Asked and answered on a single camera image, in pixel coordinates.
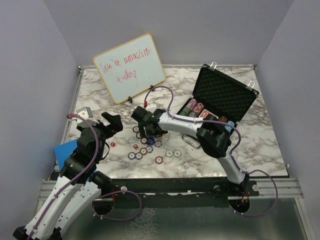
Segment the clear round dealer button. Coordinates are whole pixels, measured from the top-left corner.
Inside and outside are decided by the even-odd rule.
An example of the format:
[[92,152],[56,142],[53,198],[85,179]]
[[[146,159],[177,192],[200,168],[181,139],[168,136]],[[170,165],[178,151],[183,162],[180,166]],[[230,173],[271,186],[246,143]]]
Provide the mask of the clear round dealer button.
[[129,138],[128,139],[128,144],[130,145],[130,146],[134,146],[135,144],[136,144],[136,138]]

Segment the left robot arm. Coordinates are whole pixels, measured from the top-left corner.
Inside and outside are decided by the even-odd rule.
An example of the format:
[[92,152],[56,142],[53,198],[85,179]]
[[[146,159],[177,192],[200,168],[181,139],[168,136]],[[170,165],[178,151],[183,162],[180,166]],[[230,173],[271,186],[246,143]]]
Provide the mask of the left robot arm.
[[111,179],[97,170],[103,160],[106,140],[123,130],[120,115],[103,112],[104,125],[95,120],[89,108],[67,115],[76,119],[80,137],[76,148],[66,158],[56,183],[44,204],[25,226],[18,227],[17,240],[61,240],[70,224],[96,197],[106,197],[112,190]]

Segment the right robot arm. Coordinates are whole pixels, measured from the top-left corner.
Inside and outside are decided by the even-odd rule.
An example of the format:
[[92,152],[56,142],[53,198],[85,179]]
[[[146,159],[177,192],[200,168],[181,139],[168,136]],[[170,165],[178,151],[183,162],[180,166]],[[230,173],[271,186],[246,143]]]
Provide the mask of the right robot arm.
[[217,159],[224,169],[230,182],[230,191],[236,196],[247,191],[250,177],[232,156],[231,133],[225,128],[228,126],[237,132],[234,126],[218,121],[212,114],[205,118],[188,117],[172,114],[164,109],[150,112],[141,106],[136,107],[131,117],[138,123],[142,137],[177,132],[196,138],[202,150]]

